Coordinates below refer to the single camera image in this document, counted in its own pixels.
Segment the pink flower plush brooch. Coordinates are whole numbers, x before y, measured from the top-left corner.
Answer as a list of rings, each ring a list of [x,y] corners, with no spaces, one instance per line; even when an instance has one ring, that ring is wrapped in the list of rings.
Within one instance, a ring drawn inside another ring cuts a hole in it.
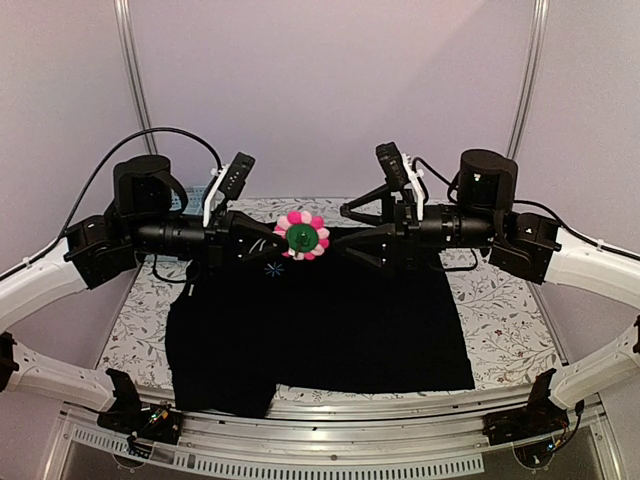
[[[273,232],[287,242],[282,256],[296,261],[313,261],[330,245],[324,218],[309,211],[290,211],[280,216]]]

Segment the black t-shirt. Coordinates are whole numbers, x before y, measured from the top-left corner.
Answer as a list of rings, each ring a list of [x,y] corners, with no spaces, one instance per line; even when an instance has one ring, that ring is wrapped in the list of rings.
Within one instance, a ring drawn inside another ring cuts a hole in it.
[[[210,269],[191,262],[165,352],[176,406],[264,417],[280,386],[355,394],[471,390],[439,253],[394,276],[330,249]]]

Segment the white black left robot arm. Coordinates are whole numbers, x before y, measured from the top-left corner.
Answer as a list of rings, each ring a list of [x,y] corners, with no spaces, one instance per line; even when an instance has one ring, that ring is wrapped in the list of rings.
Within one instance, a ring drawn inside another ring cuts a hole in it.
[[[163,404],[145,404],[129,375],[84,369],[41,355],[17,342],[10,328],[43,307],[94,289],[146,255],[195,264],[196,278],[279,254],[282,235],[248,215],[229,211],[254,158],[239,153],[209,185],[200,216],[185,210],[188,196],[167,157],[143,155],[117,164],[114,199],[102,215],[64,229],[43,256],[27,259],[1,280],[1,388],[60,399],[97,413],[100,427],[126,435],[131,449],[150,442],[177,444],[183,416]]]

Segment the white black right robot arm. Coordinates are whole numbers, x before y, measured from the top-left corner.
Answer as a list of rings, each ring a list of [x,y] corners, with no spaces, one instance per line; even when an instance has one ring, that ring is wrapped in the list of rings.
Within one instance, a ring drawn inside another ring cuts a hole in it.
[[[334,241],[341,254],[392,274],[417,267],[424,248],[477,249],[514,277],[638,307],[638,254],[575,231],[544,205],[534,213],[515,212],[515,161],[485,149],[464,151],[447,183],[448,203],[430,205],[425,160],[400,153],[394,143],[378,146],[376,156],[385,183],[341,206],[342,217],[367,226]],[[551,455],[577,433],[570,411],[580,416],[586,397],[638,372],[639,326],[633,324],[594,353],[538,375],[526,404],[485,415],[483,433],[495,446],[561,430],[544,448]]]

